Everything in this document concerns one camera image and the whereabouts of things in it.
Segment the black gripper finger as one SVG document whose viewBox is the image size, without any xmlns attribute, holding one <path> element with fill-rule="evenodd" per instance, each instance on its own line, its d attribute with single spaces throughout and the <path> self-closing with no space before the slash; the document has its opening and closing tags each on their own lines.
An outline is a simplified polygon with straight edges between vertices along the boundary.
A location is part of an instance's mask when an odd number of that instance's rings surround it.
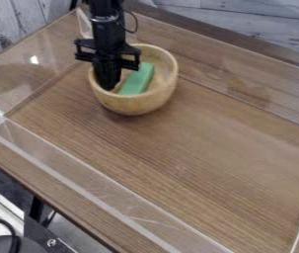
<svg viewBox="0 0 299 253">
<path fill-rule="evenodd" d="M 122 67 L 118 64 L 110 66 L 110 89 L 114 89 L 116 84 L 120 82 Z"/>
<path fill-rule="evenodd" d="M 108 66 L 104 62 L 94 64 L 96 81 L 104 90 L 110 89 Z"/>
</svg>

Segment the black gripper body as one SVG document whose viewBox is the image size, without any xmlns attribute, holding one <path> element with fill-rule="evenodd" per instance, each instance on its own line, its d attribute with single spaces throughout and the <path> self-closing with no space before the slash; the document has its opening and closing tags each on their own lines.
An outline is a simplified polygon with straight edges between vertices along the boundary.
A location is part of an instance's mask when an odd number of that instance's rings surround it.
<svg viewBox="0 0 299 253">
<path fill-rule="evenodd" d="M 75 58 L 82 61 L 98 63 L 102 60 L 112 61 L 120 68 L 140 69 L 142 50 L 126 42 L 116 49 L 99 49 L 95 39 L 76 39 Z"/>
</svg>

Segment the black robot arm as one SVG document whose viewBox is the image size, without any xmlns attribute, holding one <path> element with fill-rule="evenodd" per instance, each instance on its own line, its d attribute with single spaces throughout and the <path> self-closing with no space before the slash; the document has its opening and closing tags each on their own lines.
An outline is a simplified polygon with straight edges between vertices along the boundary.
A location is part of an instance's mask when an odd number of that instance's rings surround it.
<svg viewBox="0 0 299 253">
<path fill-rule="evenodd" d="M 127 43 L 124 0 L 88 0 L 92 38 L 76 39 L 75 58 L 92 64 L 99 86 L 111 91 L 122 70 L 140 70 L 142 51 Z"/>
</svg>

